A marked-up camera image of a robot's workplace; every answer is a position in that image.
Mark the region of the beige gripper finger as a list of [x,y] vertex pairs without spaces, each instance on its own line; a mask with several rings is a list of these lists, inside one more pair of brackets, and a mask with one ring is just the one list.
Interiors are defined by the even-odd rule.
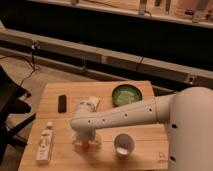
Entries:
[[94,148],[100,148],[101,145],[102,145],[102,138],[99,134],[97,134],[95,136],[95,139],[91,141],[91,145],[94,147]]
[[82,147],[82,142],[78,139],[73,139],[72,145],[75,146],[75,147]]

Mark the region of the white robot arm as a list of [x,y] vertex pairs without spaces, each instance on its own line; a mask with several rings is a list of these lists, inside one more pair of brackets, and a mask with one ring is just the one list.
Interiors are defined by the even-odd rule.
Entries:
[[191,87],[105,111],[79,104],[70,126],[81,141],[98,129],[166,123],[168,171],[213,171],[213,90]]

